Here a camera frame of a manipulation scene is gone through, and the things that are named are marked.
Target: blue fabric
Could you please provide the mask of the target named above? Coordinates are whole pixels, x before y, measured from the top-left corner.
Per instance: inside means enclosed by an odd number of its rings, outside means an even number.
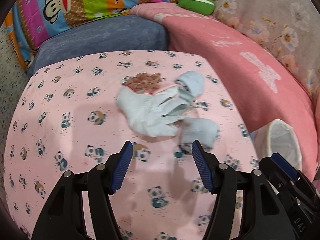
[[[30,65],[31,77],[45,66],[84,55],[123,50],[167,50],[167,30],[135,15],[105,18],[60,33],[42,43]]]

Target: purple stripe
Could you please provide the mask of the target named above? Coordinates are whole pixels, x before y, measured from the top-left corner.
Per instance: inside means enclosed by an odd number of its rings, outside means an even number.
[[[41,43],[49,39],[50,36],[42,21],[37,0],[22,0],[22,9],[33,42],[39,48]]]

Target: panda print tablecloth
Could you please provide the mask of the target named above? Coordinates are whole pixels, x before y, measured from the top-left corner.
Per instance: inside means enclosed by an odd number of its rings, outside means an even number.
[[[204,58],[170,51],[118,51],[66,60],[32,76],[12,118],[4,185],[10,214],[21,230],[32,236],[40,211],[64,171],[87,172],[129,140],[133,158],[121,189],[111,197],[123,238],[201,240],[215,196],[204,188],[192,155],[180,150],[179,136],[135,134],[115,104],[128,77],[160,72],[162,78],[174,81],[189,70],[205,77],[205,92],[193,107],[199,117],[220,126],[211,152],[234,169],[256,168],[243,120]],[[237,200],[234,237],[239,230],[241,192]],[[84,211],[88,235],[95,238],[85,193]]]

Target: metal pin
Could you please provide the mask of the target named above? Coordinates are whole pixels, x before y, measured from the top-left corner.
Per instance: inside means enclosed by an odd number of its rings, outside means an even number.
[[[104,170],[105,167],[106,167],[106,166],[105,166],[103,163],[101,163],[101,164],[99,164],[99,165],[97,166],[97,170],[98,170],[98,171],[102,171],[102,170]]]
[[[71,171],[66,171],[65,173],[63,173],[63,176],[65,176],[66,178],[70,177],[72,174]]]
[[[225,163],[220,163],[219,168],[222,170],[226,170],[228,168],[228,165],[226,165]]]
[[[260,176],[262,174],[262,172],[260,170],[258,170],[258,169],[255,169],[253,171],[253,174],[256,175],[256,176]]]

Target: green cushion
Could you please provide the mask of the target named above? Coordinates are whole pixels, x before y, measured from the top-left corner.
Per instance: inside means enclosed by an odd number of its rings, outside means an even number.
[[[202,15],[212,14],[215,8],[213,0],[178,0],[178,6]]]

